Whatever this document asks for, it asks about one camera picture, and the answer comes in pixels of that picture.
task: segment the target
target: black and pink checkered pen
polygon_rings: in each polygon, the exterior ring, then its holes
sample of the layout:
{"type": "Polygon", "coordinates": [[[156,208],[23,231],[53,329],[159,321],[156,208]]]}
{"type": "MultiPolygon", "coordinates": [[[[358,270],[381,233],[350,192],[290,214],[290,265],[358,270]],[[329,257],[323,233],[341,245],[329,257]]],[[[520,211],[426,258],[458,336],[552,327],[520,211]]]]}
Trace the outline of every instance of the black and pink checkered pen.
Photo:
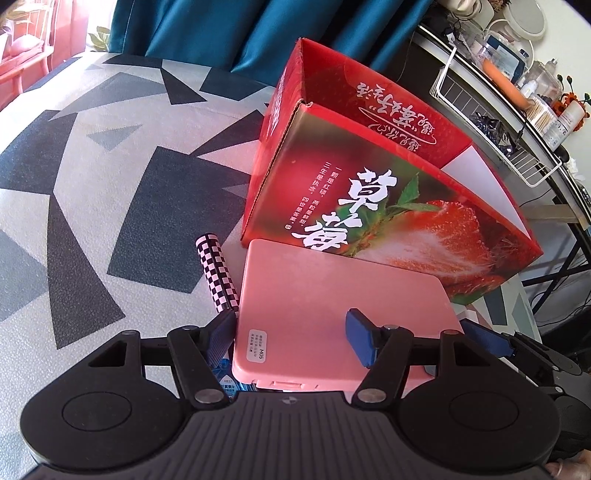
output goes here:
{"type": "Polygon", "coordinates": [[[195,242],[205,278],[212,292],[213,302],[218,313],[226,309],[238,311],[238,293],[230,278],[230,273],[222,254],[222,246],[217,236],[206,233],[195,242]]]}

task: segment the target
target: pink plastic case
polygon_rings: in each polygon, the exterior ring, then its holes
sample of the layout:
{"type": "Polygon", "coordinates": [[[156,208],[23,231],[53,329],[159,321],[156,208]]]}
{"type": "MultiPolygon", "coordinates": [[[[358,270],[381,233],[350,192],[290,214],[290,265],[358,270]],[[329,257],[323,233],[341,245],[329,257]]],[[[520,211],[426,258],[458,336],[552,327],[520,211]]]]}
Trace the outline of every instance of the pink plastic case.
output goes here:
{"type": "MultiPolygon", "coordinates": [[[[345,336],[351,308],[416,336],[461,331],[432,275],[257,239],[246,258],[232,373],[261,388],[355,391],[367,369],[345,336]]],[[[411,367],[406,390],[431,378],[411,367]]]]}

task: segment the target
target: round black pad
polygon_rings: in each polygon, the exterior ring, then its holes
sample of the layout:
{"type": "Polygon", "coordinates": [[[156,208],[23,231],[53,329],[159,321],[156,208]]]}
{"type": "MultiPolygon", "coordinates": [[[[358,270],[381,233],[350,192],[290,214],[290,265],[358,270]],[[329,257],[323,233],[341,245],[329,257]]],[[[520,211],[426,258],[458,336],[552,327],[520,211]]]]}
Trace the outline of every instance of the round black pad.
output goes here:
{"type": "Polygon", "coordinates": [[[121,425],[131,415],[127,398],[110,392],[91,392],[72,398],[63,410],[66,423],[85,432],[100,432],[121,425]]]}
{"type": "Polygon", "coordinates": [[[457,471],[500,473],[548,457],[559,431],[552,401],[492,360],[501,368],[453,368],[402,400],[399,425],[426,458],[457,471]]]}
{"type": "Polygon", "coordinates": [[[90,365],[75,365],[23,409],[21,431],[35,458],[65,471],[98,471],[167,446],[184,420],[181,403],[142,376],[139,355],[132,366],[90,365]]]}
{"type": "Polygon", "coordinates": [[[469,392],[452,400],[449,413],[460,425],[481,432],[495,432],[513,425],[519,416],[515,402],[494,392],[469,392]]]}

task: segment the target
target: red cardboard box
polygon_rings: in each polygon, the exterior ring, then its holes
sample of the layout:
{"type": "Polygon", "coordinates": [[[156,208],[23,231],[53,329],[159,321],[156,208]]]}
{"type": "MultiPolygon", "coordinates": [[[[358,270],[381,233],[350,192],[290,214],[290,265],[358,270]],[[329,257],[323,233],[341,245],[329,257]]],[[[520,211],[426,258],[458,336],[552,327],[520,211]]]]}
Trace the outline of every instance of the red cardboard box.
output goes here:
{"type": "Polygon", "coordinates": [[[542,254],[467,135],[320,44],[296,44],[260,140],[245,246],[265,238],[429,273],[458,303],[542,254]]]}

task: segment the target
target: ribbed black surface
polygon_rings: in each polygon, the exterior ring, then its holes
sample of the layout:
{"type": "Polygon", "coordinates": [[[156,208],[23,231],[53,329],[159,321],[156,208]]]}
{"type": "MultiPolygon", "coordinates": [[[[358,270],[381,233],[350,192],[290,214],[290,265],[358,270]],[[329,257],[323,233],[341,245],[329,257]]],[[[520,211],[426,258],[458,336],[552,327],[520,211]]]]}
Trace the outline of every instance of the ribbed black surface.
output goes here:
{"type": "Polygon", "coordinates": [[[216,368],[223,356],[230,348],[236,336],[236,314],[233,310],[222,312],[224,315],[220,325],[209,329],[209,348],[207,349],[206,361],[209,368],[216,368]]]}
{"type": "MultiPolygon", "coordinates": [[[[81,478],[44,466],[27,476],[27,480],[81,478]]],[[[249,392],[239,393],[224,410],[195,414],[176,442],[147,462],[93,475],[93,480],[473,478],[488,477],[426,462],[401,441],[383,414],[355,410],[341,393],[249,392]]],[[[532,468],[490,478],[550,477],[541,468],[532,468]]]]}

